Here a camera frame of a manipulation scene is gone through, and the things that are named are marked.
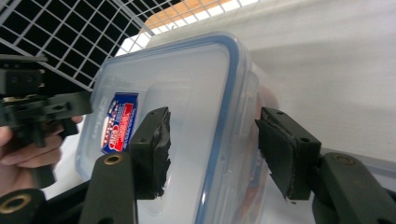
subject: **plastic food container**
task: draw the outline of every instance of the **plastic food container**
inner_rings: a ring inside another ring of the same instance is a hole
[[[168,106],[172,141],[164,195],[138,201],[140,223],[259,222],[267,169],[257,149],[262,103],[251,65],[238,40],[223,33],[106,61],[78,145],[78,172],[89,179],[103,155],[103,120],[115,92],[137,92],[134,128]]]

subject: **human hand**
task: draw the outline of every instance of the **human hand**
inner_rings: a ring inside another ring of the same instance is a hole
[[[73,117],[75,123],[82,122],[82,116]],[[39,148],[35,143],[19,148],[18,140],[8,127],[0,127],[0,196],[17,189],[35,187],[30,168],[52,164],[61,159],[58,135],[63,130],[59,123],[51,124],[46,133],[46,146]]]

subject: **black mechanical bracket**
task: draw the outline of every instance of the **black mechanical bracket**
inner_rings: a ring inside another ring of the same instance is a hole
[[[315,193],[317,223],[396,224],[396,197],[367,168],[344,153],[320,155],[320,142],[286,113],[263,107],[259,148],[285,198]]]
[[[134,133],[129,151],[100,157],[90,181],[53,199],[47,201],[40,189],[22,189],[3,196],[0,223],[137,223],[136,200],[163,195],[170,165],[169,119],[167,107],[149,112]]]
[[[45,146],[43,124],[60,120],[64,131],[61,137],[78,133],[70,119],[92,112],[88,91],[60,94],[53,97],[37,95],[44,70],[37,66],[45,57],[0,55],[0,126],[9,126],[16,134],[18,148],[35,143]],[[46,188],[55,183],[50,165],[32,170],[35,185]]]

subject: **label sticker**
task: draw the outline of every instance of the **label sticker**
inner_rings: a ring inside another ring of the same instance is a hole
[[[108,107],[102,131],[102,152],[124,151],[134,130],[138,93],[116,92]]]

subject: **wire grid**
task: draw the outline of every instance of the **wire grid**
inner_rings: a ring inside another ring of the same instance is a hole
[[[2,0],[0,44],[25,56],[44,54],[49,60],[43,66],[91,91],[104,60],[143,49],[154,35],[224,13],[227,2]],[[236,2],[241,7],[249,1]],[[211,12],[213,7],[220,11]],[[122,45],[124,40],[132,44]]]

